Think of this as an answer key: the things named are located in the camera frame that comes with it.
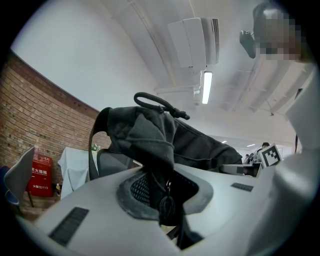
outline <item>black bag strap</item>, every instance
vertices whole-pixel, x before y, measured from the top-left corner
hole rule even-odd
[[[96,165],[95,165],[95,161],[94,161],[94,157],[92,155],[92,151],[91,151],[91,146],[92,146],[92,139],[93,136],[96,133],[99,132],[107,132],[107,123],[108,123],[108,115],[109,115],[109,110],[111,108],[110,107],[106,107],[105,109],[103,109],[98,116],[95,119],[94,125],[92,127],[91,133],[90,133],[90,137],[89,137],[89,177],[90,180],[94,180],[99,178],[99,173],[97,171]]]
[[[139,100],[138,98],[145,98],[154,102],[157,102],[162,106],[156,106],[156,105],[152,105],[149,103],[145,103],[142,102],[141,100]],[[156,111],[160,111],[160,112],[169,112],[170,115],[174,118],[183,118],[185,120],[189,120],[190,116],[187,115],[187,113],[185,111],[180,111],[179,109],[173,107],[169,102],[167,102],[166,100],[159,98],[157,96],[151,95],[149,93],[146,92],[138,92],[134,95],[133,97],[134,102],[137,103],[138,105],[140,105],[141,107],[147,108],[147,109],[151,109],[151,110],[156,110]]]

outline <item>office chair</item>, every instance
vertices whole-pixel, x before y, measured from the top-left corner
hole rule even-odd
[[[8,168],[7,166],[1,168],[0,184],[4,191],[5,199],[10,204],[17,206],[20,214],[22,213],[19,206],[32,176],[34,153],[35,147],[31,147],[20,157],[19,161],[14,166],[11,168]],[[27,192],[31,206],[34,207],[29,190],[27,190]]]

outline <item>mesh vent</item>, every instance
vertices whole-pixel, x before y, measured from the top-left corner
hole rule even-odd
[[[220,40],[219,40],[219,25],[216,18],[212,19],[212,32],[215,37],[215,64],[219,62],[219,50],[220,50]]]
[[[135,181],[131,188],[132,196],[144,205],[150,206],[149,182],[147,174]]]

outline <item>ceiling light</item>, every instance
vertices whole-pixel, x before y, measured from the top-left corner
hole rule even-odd
[[[202,104],[208,104],[212,83],[212,72],[204,72]]]

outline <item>drawstring cord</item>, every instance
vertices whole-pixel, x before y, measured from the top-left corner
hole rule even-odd
[[[154,102],[157,102],[163,106],[156,106],[156,105],[152,105],[149,103],[145,103],[142,102],[141,100],[139,100],[138,98],[145,98]],[[139,106],[147,108],[147,109],[151,109],[151,110],[156,110],[159,111],[161,113],[163,112],[169,112],[170,115],[174,118],[183,118],[185,120],[189,120],[190,116],[187,115],[187,113],[185,111],[180,111],[179,109],[173,107],[169,102],[167,102],[166,100],[159,98],[157,96],[151,95],[149,93],[146,92],[138,92],[134,95],[133,97],[134,102],[137,103]]]
[[[168,181],[166,182],[165,187],[167,188],[167,190],[165,188],[163,188],[161,186],[161,184],[159,183],[159,181],[157,180],[157,178],[155,177],[155,174],[153,173],[152,169],[150,169],[151,172],[151,176],[154,180],[154,182],[157,184],[157,186],[159,187],[159,189],[165,193],[166,195],[161,199],[161,201],[159,202],[158,205],[158,211],[159,211],[159,215],[160,218],[163,221],[169,221],[171,220],[171,218],[174,216],[175,212],[176,212],[176,204],[174,199],[172,198],[172,196],[170,196],[170,189],[171,189],[171,182],[170,179],[168,179]]]

